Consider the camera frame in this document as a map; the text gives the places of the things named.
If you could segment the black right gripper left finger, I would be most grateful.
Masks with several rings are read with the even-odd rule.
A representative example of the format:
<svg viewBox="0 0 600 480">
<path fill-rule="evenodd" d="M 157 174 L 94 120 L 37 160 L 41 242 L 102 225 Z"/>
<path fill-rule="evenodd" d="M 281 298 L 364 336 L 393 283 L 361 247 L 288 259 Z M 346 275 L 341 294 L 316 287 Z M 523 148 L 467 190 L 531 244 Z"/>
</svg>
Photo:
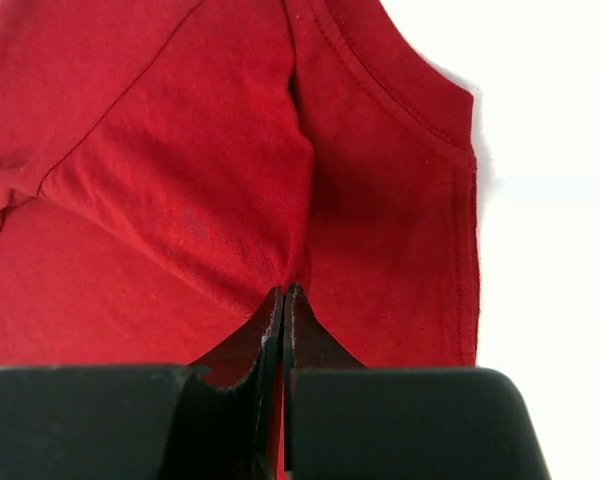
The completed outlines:
<svg viewBox="0 0 600 480">
<path fill-rule="evenodd" d="M 0 367 L 0 479 L 272 479 L 284 297 L 189 365 Z"/>
</svg>

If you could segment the dark red t shirt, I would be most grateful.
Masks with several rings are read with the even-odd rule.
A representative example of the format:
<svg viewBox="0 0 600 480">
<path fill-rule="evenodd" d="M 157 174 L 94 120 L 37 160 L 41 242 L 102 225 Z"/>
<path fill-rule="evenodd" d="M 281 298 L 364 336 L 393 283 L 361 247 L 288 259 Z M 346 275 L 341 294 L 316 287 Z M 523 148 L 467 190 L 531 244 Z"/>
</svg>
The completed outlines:
<svg viewBox="0 0 600 480">
<path fill-rule="evenodd" d="M 0 1 L 0 367 L 189 365 L 296 285 L 473 365 L 473 103 L 378 1 Z"/>
</svg>

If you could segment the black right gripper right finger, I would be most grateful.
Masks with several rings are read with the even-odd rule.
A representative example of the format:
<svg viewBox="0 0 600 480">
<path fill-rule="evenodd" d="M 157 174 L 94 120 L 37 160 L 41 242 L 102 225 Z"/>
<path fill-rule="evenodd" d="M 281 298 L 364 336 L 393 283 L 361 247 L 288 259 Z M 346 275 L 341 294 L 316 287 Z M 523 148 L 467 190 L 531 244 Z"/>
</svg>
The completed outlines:
<svg viewBox="0 0 600 480">
<path fill-rule="evenodd" d="M 284 469 L 292 479 L 546 479 L 525 401 L 484 368 L 367 368 L 300 286 L 283 313 Z"/>
</svg>

